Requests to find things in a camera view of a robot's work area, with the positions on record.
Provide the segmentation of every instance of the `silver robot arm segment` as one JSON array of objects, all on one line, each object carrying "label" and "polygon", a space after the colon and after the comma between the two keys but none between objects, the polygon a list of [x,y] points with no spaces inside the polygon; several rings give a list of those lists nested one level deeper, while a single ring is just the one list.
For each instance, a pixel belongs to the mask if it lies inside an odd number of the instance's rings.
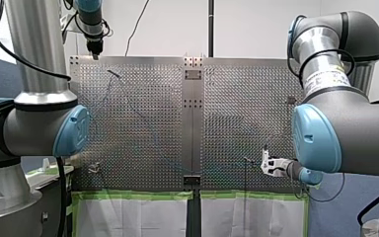
[{"label": "silver robot arm segment", "polygon": [[38,237],[42,231],[41,194],[30,191],[20,157],[64,157],[80,152],[90,119],[88,110],[78,105],[69,90],[70,77],[64,75],[58,1],[4,0],[0,19],[4,7],[23,90],[14,101],[0,102],[0,236]]},{"label": "silver robot arm segment", "polygon": [[[379,59],[379,27],[365,14],[347,12],[303,19],[292,34],[289,50],[303,69],[306,97],[292,118],[298,160],[316,171],[379,176],[379,105],[362,91],[371,73],[359,68]],[[340,59],[339,49],[352,58]],[[358,65],[349,78],[342,63],[348,60]]]}]

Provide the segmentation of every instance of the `green tape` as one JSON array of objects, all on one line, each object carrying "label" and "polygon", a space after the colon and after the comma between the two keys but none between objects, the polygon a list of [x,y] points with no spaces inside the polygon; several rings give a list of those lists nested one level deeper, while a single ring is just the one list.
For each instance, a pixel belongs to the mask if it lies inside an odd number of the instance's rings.
[{"label": "green tape", "polygon": [[303,225],[303,235],[304,237],[309,236],[309,197],[305,197],[304,200],[304,225]]},{"label": "green tape", "polygon": [[183,200],[192,199],[192,192],[148,193],[136,191],[86,191],[72,193],[73,199],[138,199],[138,200]]},{"label": "green tape", "polygon": [[295,195],[275,194],[267,192],[244,192],[244,191],[201,191],[202,199],[221,199],[221,198],[256,198],[256,199],[278,199],[278,200],[305,200],[298,199]]},{"label": "green tape", "polygon": [[73,223],[72,223],[72,236],[76,237],[76,227],[77,227],[77,219],[78,219],[78,212],[79,212],[79,199],[73,199],[72,200],[72,218],[73,218]]},{"label": "green tape", "polygon": [[70,215],[72,213],[72,205],[66,207],[66,215]]}]

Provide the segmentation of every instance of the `metal frame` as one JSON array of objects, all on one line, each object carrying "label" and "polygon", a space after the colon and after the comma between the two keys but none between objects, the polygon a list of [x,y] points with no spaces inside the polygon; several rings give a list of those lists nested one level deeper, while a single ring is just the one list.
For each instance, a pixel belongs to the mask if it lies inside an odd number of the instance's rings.
[{"label": "metal frame", "polygon": [[[211,177],[208,177],[209,174],[203,173],[200,174],[201,171],[201,163],[206,162],[205,157],[202,160],[202,154],[205,152],[205,148],[203,148],[203,140],[205,139],[205,113],[208,111],[205,110],[206,107],[209,108],[209,98],[208,98],[208,90],[211,90],[210,87],[206,84],[206,76],[208,77],[208,68],[211,67],[228,67],[232,70],[254,70],[250,73],[254,73],[255,75],[260,75],[262,69],[265,69],[265,76],[262,74],[262,83],[266,85],[271,85],[265,81],[267,78],[267,74],[269,77],[275,78],[276,75],[278,82],[278,92],[280,94],[286,93],[287,101],[288,97],[294,97],[297,99],[297,102],[301,100],[302,93],[301,89],[298,86],[298,82],[294,77],[289,74],[286,69],[286,61],[281,59],[231,59],[231,58],[201,58],[201,57],[100,57],[100,60],[93,60],[91,56],[72,56],[70,58],[71,64],[71,74],[73,76],[73,80],[71,82],[71,89],[75,92],[79,92],[79,80],[81,77],[81,66],[124,66],[124,65],[133,65],[135,67],[140,67],[142,65],[178,65],[180,70],[182,70],[181,78],[181,101],[179,104],[181,105],[181,129],[182,129],[182,166],[184,167],[181,171],[182,178],[186,177],[186,179],[190,179],[192,181],[196,181],[199,179],[201,175],[201,184],[184,184],[185,179],[181,179],[182,184],[176,186],[174,189],[170,189],[168,187],[153,187],[153,189],[144,187],[111,187],[117,189],[133,189],[133,190],[145,190],[145,191],[174,191],[174,190],[193,190],[198,191],[199,189],[204,190],[229,190],[229,189],[247,189],[253,191],[267,191],[267,192],[275,192],[275,193],[292,193],[293,189],[289,186],[289,179],[279,179],[279,178],[271,178],[265,177],[263,174],[260,174],[261,169],[250,169],[245,175],[241,174],[241,170],[236,171],[236,176],[230,177],[229,179],[243,179],[250,180],[248,184],[244,184],[246,182],[239,182],[239,185],[230,185],[230,186],[221,186],[217,184],[217,186],[208,185],[203,180],[211,180]],[[87,80],[95,77],[97,79],[98,73],[90,75]],[[261,89],[258,93],[274,93],[275,88],[269,88],[269,90]],[[261,108],[264,110],[264,113],[272,112],[276,117],[275,124],[272,125],[272,128],[281,127],[287,121],[287,114],[285,113],[285,106],[283,107],[283,111],[281,111],[281,107],[279,104],[269,104],[262,105]],[[293,107],[289,107],[287,104],[287,111],[292,109]],[[282,153],[288,154],[287,149],[290,148],[290,144],[287,141],[278,141],[274,147],[275,149],[270,149],[270,153],[273,154],[273,151],[280,151],[280,149],[285,150]],[[258,153],[259,161],[261,159],[260,152]],[[295,183],[295,191],[299,191],[298,183]]]}]

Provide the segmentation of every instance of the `vertical metal pole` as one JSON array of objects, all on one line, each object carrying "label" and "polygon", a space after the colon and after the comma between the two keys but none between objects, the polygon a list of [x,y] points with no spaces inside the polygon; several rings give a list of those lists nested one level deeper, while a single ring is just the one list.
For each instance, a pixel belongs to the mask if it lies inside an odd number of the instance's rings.
[{"label": "vertical metal pole", "polygon": [[208,0],[208,57],[214,57],[214,0]]},{"label": "vertical metal pole", "polygon": [[[5,0],[5,8],[15,53],[38,67],[66,74],[58,1]],[[15,99],[18,105],[55,105],[77,100],[66,79],[17,64],[24,85]]]}]

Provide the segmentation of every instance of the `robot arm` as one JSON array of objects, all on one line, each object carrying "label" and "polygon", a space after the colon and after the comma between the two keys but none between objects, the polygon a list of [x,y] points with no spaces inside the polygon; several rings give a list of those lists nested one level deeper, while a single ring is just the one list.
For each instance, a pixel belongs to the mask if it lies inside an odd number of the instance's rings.
[{"label": "robot arm", "polygon": [[88,51],[98,59],[104,49],[104,37],[111,33],[108,23],[103,19],[102,0],[75,0],[73,7],[77,12],[62,19],[63,41],[66,40],[67,30],[83,34]]},{"label": "robot arm", "polygon": [[304,168],[298,161],[275,156],[269,157],[269,152],[266,146],[263,148],[263,162],[261,164],[261,169],[266,175],[273,177],[289,177],[310,186],[319,185],[323,180],[322,172]]},{"label": "robot arm", "polygon": [[[351,58],[340,59],[338,49]],[[369,81],[362,79],[371,76],[358,71],[359,63],[379,59],[377,24],[358,12],[303,19],[294,26],[288,51],[303,69],[305,100],[292,118],[301,165],[379,176],[379,105],[371,105],[360,90],[368,89]],[[357,62],[350,78],[342,60]]]}]

